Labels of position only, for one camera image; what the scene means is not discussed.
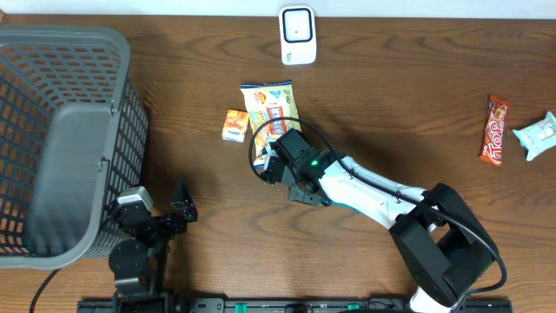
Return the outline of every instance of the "wooden surface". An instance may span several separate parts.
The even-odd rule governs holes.
[[[503,166],[482,163],[489,94],[511,101],[506,126],[556,110],[556,22],[317,20],[316,63],[280,61],[277,18],[7,16],[6,23],[121,31],[149,109],[144,185],[161,211],[185,175],[199,222],[172,243],[167,286],[230,297],[369,296],[415,285],[378,223],[343,208],[287,201],[253,176],[246,143],[224,142],[241,83],[294,81],[300,116],[359,163],[395,181],[453,186],[500,247],[509,278],[488,296],[515,312],[556,306],[556,149],[533,162],[506,130]],[[48,275],[0,270],[2,312],[23,312]],[[499,279],[496,266],[477,285]],[[114,292],[106,260],[63,269],[36,312],[73,312]]]

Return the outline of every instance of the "gray plastic basket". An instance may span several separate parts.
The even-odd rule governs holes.
[[[100,225],[142,171],[129,58],[111,29],[0,26],[0,267],[61,268],[127,238]]]

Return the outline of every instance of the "red wrapper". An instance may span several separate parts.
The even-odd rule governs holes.
[[[485,127],[485,140],[479,159],[496,166],[502,165],[502,137],[504,122],[510,103],[495,96],[490,96],[488,103],[488,122]]]

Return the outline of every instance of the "food package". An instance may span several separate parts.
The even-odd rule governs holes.
[[[247,134],[248,123],[249,115],[247,112],[228,110],[222,129],[222,139],[243,143],[245,134]]]
[[[490,96],[485,139],[479,156],[479,159],[485,163],[496,166],[502,165],[502,137],[504,136],[506,112],[509,107],[510,103],[508,101]]]
[[[523,130],[514,130],[513,133],[528,151],[526,160],[531,161],[556,145],[556,119],[551,112],[547,112],[544,120],[525,127]]]
[[[245,98],[245,107],[249,113],[251,128],[255,132],[259,126],[267,120],[276,117],[296,117],[297,107],[295,106],[292,81],[283,83],[264,83],[264,84],[243,84],[242,93]],[[264,154],[265,147],[294,128],[301,131],[299,123],[294,121],[277,121],[271,123],[264,130],[261,130],[255,139],[255,160],[253,164],[256,168],[264,165],[267,155]]]

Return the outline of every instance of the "white wall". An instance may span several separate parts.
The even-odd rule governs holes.
[[[288,0],[0,0],[6,13],[274,17]],[[305,0],[320,17],[555,18],[556,0]]]

